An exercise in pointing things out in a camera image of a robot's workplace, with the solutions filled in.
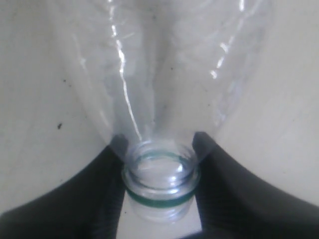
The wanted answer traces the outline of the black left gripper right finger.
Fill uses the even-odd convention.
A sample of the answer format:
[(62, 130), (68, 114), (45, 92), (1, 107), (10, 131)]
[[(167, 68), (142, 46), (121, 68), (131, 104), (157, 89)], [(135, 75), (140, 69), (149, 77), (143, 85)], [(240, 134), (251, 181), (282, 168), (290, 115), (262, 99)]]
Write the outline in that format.
[(203, 156), (196, 201), (202, 231), (195, 239), (316, 239), (319, 208), (272, 186), (197, 132), (192, 147)]

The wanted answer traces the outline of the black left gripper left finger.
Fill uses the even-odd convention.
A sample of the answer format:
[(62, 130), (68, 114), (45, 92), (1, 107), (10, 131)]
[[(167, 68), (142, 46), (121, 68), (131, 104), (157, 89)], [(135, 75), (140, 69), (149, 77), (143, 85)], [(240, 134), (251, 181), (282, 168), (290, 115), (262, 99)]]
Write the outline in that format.
[(0, 217), (2, 239), (114, 239), (125, 186), (120, 155), (128, 141), (114, 136), (82, 171), (49, 193)]

